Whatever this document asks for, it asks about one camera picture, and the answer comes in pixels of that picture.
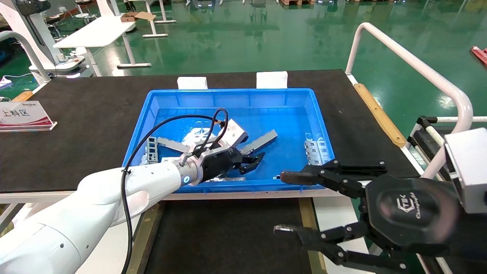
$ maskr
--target chair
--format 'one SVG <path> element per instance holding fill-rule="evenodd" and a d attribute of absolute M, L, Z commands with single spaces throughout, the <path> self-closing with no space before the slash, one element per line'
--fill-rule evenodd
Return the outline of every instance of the chair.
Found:
<path fill-rule="evenodd" d="M 78 9 L 80 12 L 80 14 L 75 15 L 76 18 L 85 18 L 86 16 L 91 15 L 88 5 L 95 2 L 95 0 L 75 0 L 75 2 L 76 5 L 78 5 Z M 81 8 L 82 6 L 86 6 L 86 11 L 88 11 L 88 13 L 83 13 L 83 10 Z"/>

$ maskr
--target cable connector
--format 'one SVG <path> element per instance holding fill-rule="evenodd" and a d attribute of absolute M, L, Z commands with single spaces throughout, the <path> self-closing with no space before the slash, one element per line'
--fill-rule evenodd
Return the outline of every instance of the cable connector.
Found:
<path fill-rule="evenodd" d="M 181 162 L 179 162 L 179 165 L 180 165 L 181 167 L 184 167 L 184 165 L 185 165 L 185 164 L 186 164 L 186 162 L 187 162 L 187 159 L 188 159 L 189 157 L 191 157 L 191 156 L 193 156 L 193 154 L 192 154 L 192 153 L 189 153 L 189 152 L 184 153 L 184 154 L 183 154 L 183 159 L 181 160 Z"/>

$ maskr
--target white foam block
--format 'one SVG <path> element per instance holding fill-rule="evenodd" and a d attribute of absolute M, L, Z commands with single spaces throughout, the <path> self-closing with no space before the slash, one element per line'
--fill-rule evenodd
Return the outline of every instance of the white foam block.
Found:
<path fill-rule="evenodd" d="M 208 89 L 206 77 L 179 77 L 178 89 Z"/>
<path fill-rule="evenodd" d="M 287 71 L 258 72 L 257 88 L 287 88 Z"/>

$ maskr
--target black table surface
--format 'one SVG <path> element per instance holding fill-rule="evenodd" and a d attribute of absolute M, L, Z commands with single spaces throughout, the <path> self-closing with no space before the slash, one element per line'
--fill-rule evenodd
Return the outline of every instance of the black table surface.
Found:
<path fill-rule="evenodd" d="M 397 177 L 418 176 L 382 131 L 342 70 L 289 71 L 288 86 L 315 91 L 335 157 L 344 164 L 386 162 Z M 75 190 L 85 176 L 121 166 L 149 91 L 177 78 L 56 78 L 38 100 L 58 125 L 50 132 L 3 133 L 0 193 Z M 205 74 L 209 88 L 255 88 L 255 73 Z"/>

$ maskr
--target metal rail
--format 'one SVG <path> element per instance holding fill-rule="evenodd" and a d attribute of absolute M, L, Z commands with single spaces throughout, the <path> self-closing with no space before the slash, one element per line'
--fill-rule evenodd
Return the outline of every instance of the metal rail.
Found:
<path fill-rule="evenodd" d="M 458 121 L 452 133 L 470 129 L 470 126 L 472 124 L 473 109 L 472 103 L 470 102 L 470 99 L 467 97 L 467 95 L 450 81 L 437 73 L 435 70 L 426 65 L 423 61 L 418 59 L 418 57 L 414 56 L 411 52 L 403 48 L 396 41 L 392 40 L 389 36 L 385 35 L 382 31 L 380 31 L 370 23 L 360 24 L 357 28 L 357 31 L 355 32 L 354 42 L 352 44 L 347 68 L 345 70 L 345 73 L 347 75 L 352 74 L 352 67 L 354 66 L 358 44 L 360 43 L 360 37 L 362 36 L 363 30 L 367 30 L 370 34 L 376 37 L 379 41 L 381 41 L 384 45 L 390 48 L 406 63 L 408 63 L 417 72 L 423 75 L 433 85 L 435 85 L 443 93 L 448 95 L 455 102 L 458 110 Z M 445 164 L 445 157 L 445 148 L 442 146 L 438 153 L 431 160 L 431 163 L 424 171 L 422 177 L 433 178 L 438 173 L 440 168 Z"/>
<path fill-rule="evenodd" d="M 30 57 L 30 59 L 34 63 L 34 66 L 36 66 L 36 68 L 39 70 L 39 74 L 44 79 L 44 83 L 49 82 L 51 80 L 51 78 L 49 77 L 46 70 L 44 69 L 44 67 L 40 63 L 39 58 L 37 58 L 37 55 L 35 54 L 34 50 L 32 49 L 32 47 L 29 44 L 29 42 L 27 41 L 27 39 L 15 31 L 2 31 L 2 32 L 0 32 L 0 41 L 3 41 L 7 38 L 15 38 L 15 39 L 19 40 L 20 44 L 22 45 L 24 50 L 27 52 L 27 55 Z"/>

